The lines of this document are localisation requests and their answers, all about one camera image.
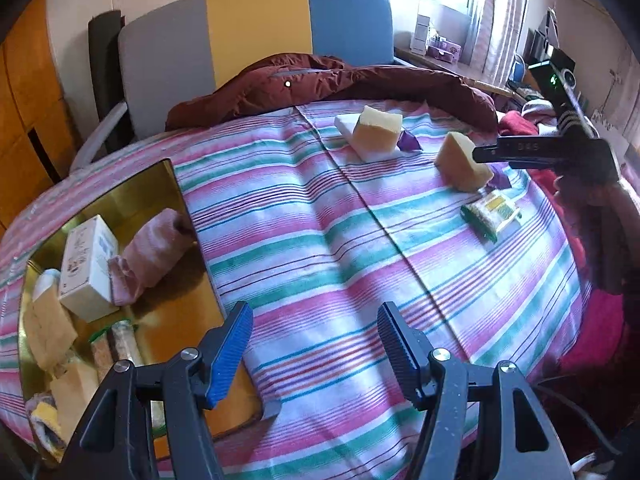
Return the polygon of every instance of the metal screw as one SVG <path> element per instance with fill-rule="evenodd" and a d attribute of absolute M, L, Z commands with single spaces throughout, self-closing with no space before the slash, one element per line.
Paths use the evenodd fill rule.
<path fill-rule="evenodd" d="M 197 348 L 185 348 L 180 352 L 180 359 L 183 359 L 184 361 L 193 361 L 196 357 L 198 357 Z"/>
<path fill-rule="evenodd" d="M 513 364 L 511 361 L 500 361 L 498 366 L 500 367 L 500 370 L 506 374 L 510 374 L 516 371 L 517 369 L 517 366 Z"/>
<path fill-rule="evenodd" d="M 436 361 L 448 361 L 449 359 L 451 359 L 451 354 L 446 348 L 436 348 L 433 352 L 431 352 L 431 354 L 433 355 L 433 358 L 436 359 Z"/>
<path fill-rule="evenodd" d="M 131 366 L 131 361 L 127 361 L 126 359 L 123 359 L 121 361 L 114 362 L 113 369 L 116 370 L 117 373 L 121 374 L 129 370 L 130 366 Z"/>

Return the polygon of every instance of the bed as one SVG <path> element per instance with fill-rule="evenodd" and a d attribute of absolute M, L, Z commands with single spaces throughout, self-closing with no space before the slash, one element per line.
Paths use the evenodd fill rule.
<path fill-rule="evenodd" d="M 363 163 L 334 117 L 365 104 L 401 112 L 423 151 Z M 245 364 L 263 400 L 282 403 L 276 419 L 216 444 L 226 476 L 401 478 L 423 414 L 378 338 L 383 301 L 435 346 L 478 364 L 510 359 L 535 378 L 574 344 L 589 295 L 525 171 L 506 170 L 519 229 L 493 245 L 465 224 L 460 206 L 479 195 L 447 187 L 433 165 L 449 130 L 479 134 L 424 101 L 306 102 L 151 136 L 72 173 L 0 245 L 0 418 L 33 442 L 16 333 L 28 257 L 76 210 L 169 158 L 224 307 L 254 310 Z M 469 438 L 477 418 L 470 405 Z"/>

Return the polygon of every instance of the purple box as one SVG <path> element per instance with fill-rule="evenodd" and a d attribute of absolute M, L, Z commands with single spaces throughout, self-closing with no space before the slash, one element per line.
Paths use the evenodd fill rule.
<path fill-rule="evenodd" d="M 434 57 L 435 59 L 439 59 L 441 61 L 446 61 L 447 63 L 453 63 L 453 54 L 450 52 L 446 52 L 445 50 L 440 50 L 439 48 L 429 45 L 427 48 L 427 55 Z"/>
<path fill-rule="evenodd" d="M 445 38 L 441 38 L 439 36 L 435 36 L 431 39 L 431 46 L 435 47 L 437 50 L 441 50 L 446 54 L 451 54 L 451 61 L 449 61 L 449 56 L 434 56 L 433 54 L 429 54 L 436 59 L 441 59 L 443 61 L 449 61 L 450 63 L 457 63 L 460 60 L 460 53 L 462 53 L 462 47 L 458 44 L 453 43 L 452 41 L 447 41 Z"/>

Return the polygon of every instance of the grey cushion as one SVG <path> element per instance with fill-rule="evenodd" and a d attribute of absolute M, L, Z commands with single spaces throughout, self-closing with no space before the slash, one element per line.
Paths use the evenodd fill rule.
<path fill-rule="evenodd" d="M 136 137 L 164 132 L 169 110 L 216 88 L 206 0 L 178 0 L 126 25 L 122 83 Z"/>

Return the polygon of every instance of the white box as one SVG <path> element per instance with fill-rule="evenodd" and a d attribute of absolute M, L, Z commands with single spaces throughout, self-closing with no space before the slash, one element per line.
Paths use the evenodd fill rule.
<path fill-rule="evenodd" d="M 430 23 L 431 19 L 429 16 L 418 14 L 415 21 L 415 31 L 410 44 L 411 52 L 414 54 L 424 56 L 427 53 Z"/>
<path fill-rule="evenodd" d="M 115 312 L 107 261 L 117 253 L 118 241 L 100 215 L 71 229 L 60 269 L 60 303 L 86 322 Z"/>

